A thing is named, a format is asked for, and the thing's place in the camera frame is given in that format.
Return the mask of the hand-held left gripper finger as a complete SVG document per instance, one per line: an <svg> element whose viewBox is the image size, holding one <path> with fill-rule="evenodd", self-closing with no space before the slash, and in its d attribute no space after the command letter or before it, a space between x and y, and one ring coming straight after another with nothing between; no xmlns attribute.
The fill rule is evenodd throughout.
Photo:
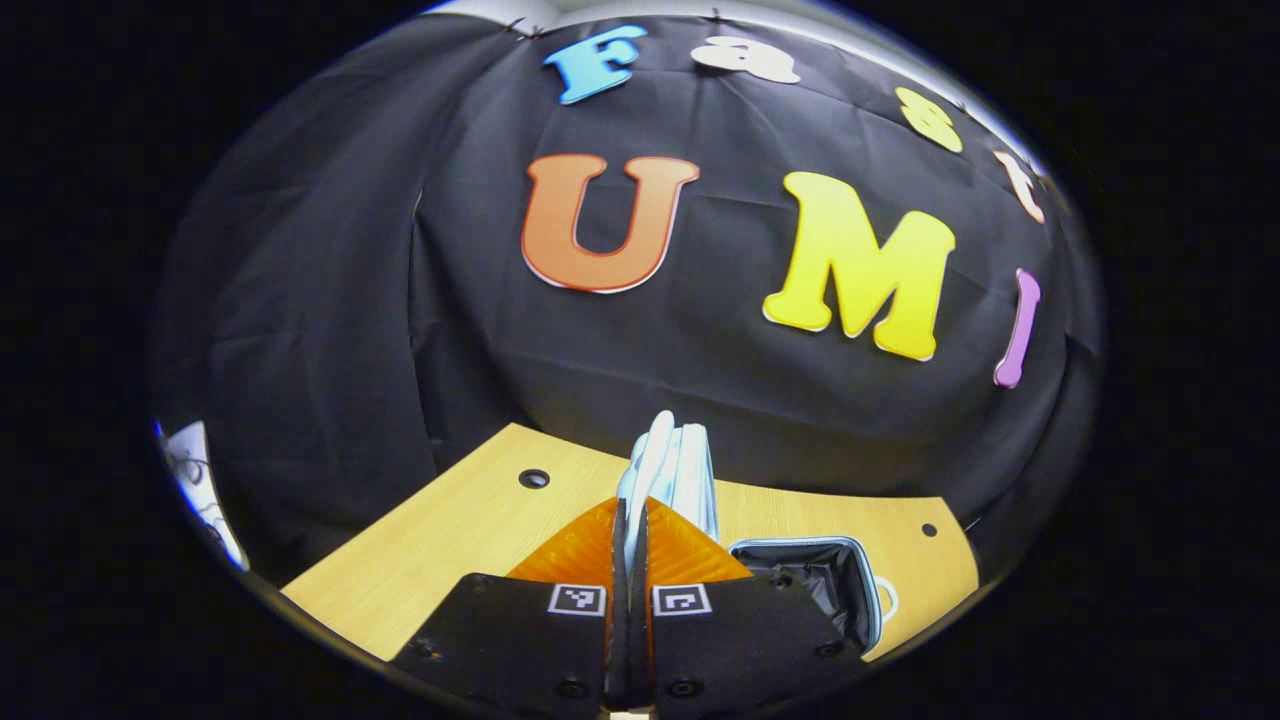
<svg viewBox="0 0 1280 720"><path fill-rule="evenodd" d="M648 498L634 694L655 714L780 714L867 671L867 551L847 536L730 547Z"/></svg>
<svg viewBox="0 0 1280 720"><path fill-rule="evenodd" d="M494 714L602 714L625 674L626 502L608 498L503 577L462 577L393 666Z"/></svg>

